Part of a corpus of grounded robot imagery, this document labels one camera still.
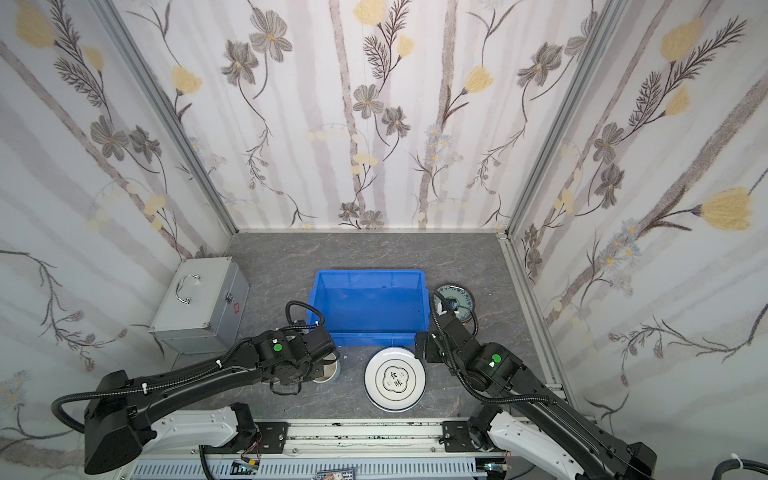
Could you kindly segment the white plate with green rim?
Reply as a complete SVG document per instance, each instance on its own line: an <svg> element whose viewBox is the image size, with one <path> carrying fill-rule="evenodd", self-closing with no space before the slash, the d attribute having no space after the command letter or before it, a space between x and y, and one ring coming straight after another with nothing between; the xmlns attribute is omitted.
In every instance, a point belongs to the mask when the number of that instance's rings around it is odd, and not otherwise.
<svg viewBox="0 0 768 480"><path fill-rule="evenodd" d="M426 371L414 353L402 347L377 352L367 363L364 387L380 410L402 413L414 408L426 391Z"/></svg>

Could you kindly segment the cream mug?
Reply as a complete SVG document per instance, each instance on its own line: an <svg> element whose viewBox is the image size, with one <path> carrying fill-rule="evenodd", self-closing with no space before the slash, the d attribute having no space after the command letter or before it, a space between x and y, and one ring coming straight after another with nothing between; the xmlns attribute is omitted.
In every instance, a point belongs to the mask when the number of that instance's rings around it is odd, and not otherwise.
<svg viewBox="0 0 768 480"><path fill-rule="evenodd" d="M333 381L340 373L339 354L331 353L322 358L314 383L324 384Z"/></svg>

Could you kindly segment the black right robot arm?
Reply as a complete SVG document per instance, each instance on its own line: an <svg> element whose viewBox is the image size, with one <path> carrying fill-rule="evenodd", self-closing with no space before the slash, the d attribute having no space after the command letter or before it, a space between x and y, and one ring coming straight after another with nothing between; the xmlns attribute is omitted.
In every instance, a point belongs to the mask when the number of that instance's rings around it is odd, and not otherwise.
<svg viewBox="0 0 768 480"><path fill-rule="evenodd" d="M417 358L442 363L480 405L467 426L477 450L520 456L557 479L650 479L657 456L602 429L515 354L480 343L453 313L415 336Z"/></svg>

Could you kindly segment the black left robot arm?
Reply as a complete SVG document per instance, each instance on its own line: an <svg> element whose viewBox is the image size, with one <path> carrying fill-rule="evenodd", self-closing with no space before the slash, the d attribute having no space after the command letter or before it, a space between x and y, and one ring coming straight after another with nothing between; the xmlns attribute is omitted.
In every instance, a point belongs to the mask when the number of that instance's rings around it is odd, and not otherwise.
<svg viewBox="0 0 768 480"><path fill-rule="evenodd" d="M85 462L89 475L136 459L158 436L161 418L219 393L256 383L291 386L320 373L336 352L327 330L278 329L243 339L216 359L178 371L129 379L123 370L103 378L85 410Z"/></svg>

